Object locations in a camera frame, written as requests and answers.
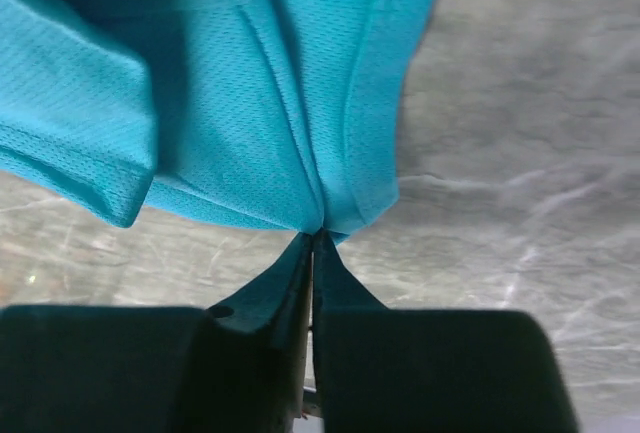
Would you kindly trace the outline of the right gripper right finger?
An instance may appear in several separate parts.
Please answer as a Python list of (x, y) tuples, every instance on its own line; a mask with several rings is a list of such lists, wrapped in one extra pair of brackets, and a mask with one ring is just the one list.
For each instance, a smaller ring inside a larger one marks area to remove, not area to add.
[(313, 310), (330, 308), (386, 306), (346, 268), (333, 238), (322, 229), (313, 240)]

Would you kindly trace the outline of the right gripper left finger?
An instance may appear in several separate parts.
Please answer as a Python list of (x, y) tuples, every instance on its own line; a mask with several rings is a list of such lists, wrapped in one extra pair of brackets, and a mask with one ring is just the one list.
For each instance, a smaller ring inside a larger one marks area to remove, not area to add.
[(311, 291), (313, 237), (300, 233), (276, 261), (249, 283), (208, 309), (234, 333), (266, 337), (282, 349), (306, 333)]

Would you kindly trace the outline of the teal t shirt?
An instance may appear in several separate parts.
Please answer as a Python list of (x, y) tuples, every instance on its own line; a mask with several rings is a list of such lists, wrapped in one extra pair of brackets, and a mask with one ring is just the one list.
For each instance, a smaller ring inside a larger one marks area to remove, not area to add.
[(347, 237), (397, 200), (434, 2), (1, 0), (1, 166), (118, 227)]

